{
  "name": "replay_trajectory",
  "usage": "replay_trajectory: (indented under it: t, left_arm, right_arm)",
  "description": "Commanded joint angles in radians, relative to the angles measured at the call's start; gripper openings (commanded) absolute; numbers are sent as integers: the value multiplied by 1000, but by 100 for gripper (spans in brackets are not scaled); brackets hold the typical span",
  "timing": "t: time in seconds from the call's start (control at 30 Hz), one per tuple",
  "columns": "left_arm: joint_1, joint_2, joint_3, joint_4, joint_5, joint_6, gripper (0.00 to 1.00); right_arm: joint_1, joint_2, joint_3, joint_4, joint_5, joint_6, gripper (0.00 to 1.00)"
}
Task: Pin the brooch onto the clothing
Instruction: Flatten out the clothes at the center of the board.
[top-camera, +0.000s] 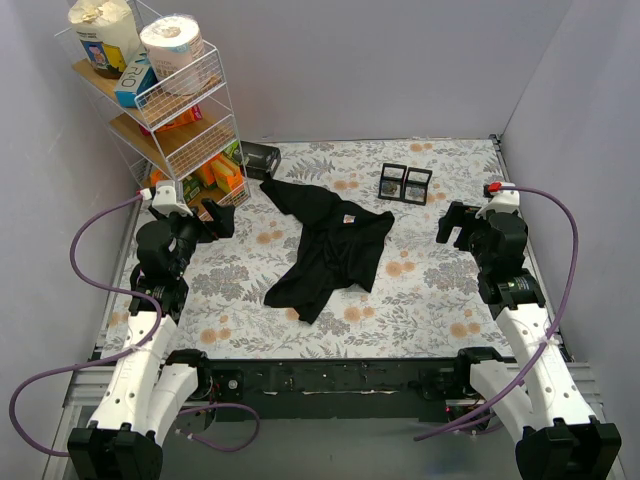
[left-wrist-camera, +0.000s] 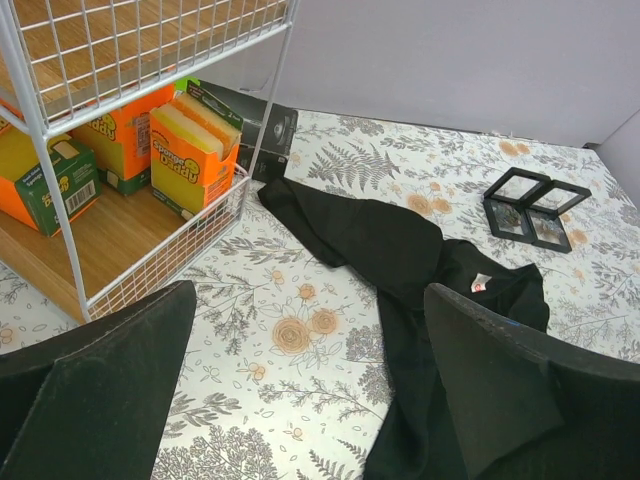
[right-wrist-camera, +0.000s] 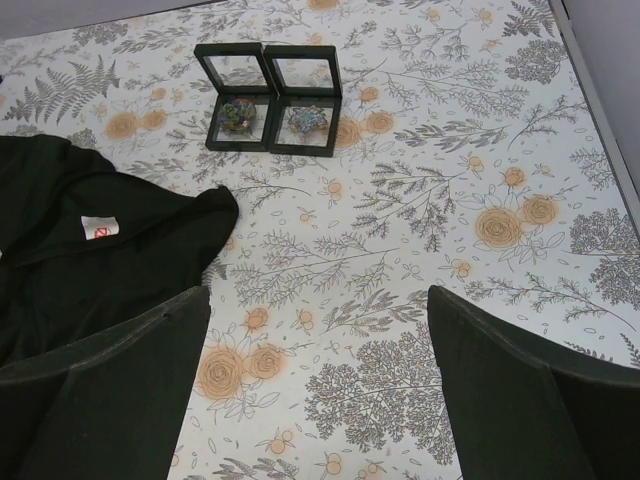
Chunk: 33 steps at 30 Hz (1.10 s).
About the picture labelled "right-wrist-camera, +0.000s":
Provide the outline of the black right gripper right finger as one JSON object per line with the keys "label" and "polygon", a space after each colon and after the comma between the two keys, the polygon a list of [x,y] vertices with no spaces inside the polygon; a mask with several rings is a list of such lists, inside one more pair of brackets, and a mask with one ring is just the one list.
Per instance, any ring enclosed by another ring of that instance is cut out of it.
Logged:
{"label": "black right gripper right finger", "polygon": [[639,372],[432,286],[427,317],[465,479],[636,479]]}

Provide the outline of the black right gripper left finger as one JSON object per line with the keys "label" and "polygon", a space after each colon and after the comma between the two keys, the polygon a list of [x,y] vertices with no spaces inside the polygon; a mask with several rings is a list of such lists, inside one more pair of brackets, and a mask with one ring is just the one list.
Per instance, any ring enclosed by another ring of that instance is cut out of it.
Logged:
{"label": "black right gripper left finger", "polygon": [[2,478],[166,478],[209,318],[195,287],[3,367]]}

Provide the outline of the black t-shirt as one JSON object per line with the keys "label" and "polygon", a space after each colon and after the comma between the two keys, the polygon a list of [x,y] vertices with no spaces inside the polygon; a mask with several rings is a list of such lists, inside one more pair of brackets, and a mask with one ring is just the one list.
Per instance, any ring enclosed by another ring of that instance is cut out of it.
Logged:
{"label": "black t-shirt", "polygon": [[51,136],[1,140],[1,361],[91,336],[198,286],[239,216]]}

